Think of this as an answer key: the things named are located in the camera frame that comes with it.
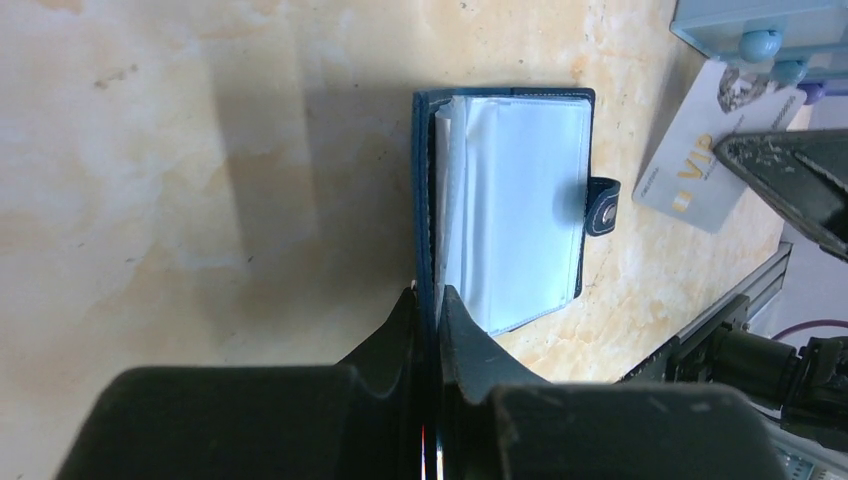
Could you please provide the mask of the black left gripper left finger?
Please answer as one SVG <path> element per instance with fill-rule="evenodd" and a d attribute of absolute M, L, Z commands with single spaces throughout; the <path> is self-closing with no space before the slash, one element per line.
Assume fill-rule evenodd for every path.
<path fill-rule="evenodd" d="M 62 479 L 416 479 L 412 289 L 341 361 L 140 367 L 99 395 Z"/>

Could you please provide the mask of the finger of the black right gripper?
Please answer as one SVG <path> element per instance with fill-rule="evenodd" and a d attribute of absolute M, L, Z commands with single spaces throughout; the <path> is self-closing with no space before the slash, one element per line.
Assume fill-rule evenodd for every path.
<path fill-rule="evenodd" d="M 716 158 L 805 238 L 847 260 L 847 131 L 733 134 Z"/>

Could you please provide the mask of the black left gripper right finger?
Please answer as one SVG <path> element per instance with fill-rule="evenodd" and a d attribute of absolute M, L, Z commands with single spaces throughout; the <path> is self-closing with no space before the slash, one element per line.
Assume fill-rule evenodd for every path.
<path fill-rule="evenodd" d="M 767 430 L 706 384 L 555 384 L 471 318 L 452 287 L 438 325 L 448 479 L 781 479 Z"/>

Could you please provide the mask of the white VIP credit card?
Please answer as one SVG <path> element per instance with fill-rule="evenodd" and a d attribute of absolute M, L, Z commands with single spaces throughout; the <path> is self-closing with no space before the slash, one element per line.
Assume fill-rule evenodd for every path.
<path fill-rule="evenodd" d="M 690 226 L 719 232 L 747 185 L 714 149 L 733 134 L 784 131 L 807 94 L 768 74 L 706 61 L 670 120 L 633 191 L 633 201 Z"/>

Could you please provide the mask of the dark blue leather card holder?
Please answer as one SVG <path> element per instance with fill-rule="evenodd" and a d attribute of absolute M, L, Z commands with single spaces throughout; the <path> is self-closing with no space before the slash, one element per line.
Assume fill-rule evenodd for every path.
<path fill-rule="evenodd" d="M 595 102 L 581 87 L 413 94 L 417 284 L 430 325 L 447 288 L 490 336 L 579 297 L 586 239 L 614 230 L 621 189 L 591 172 Z"/>

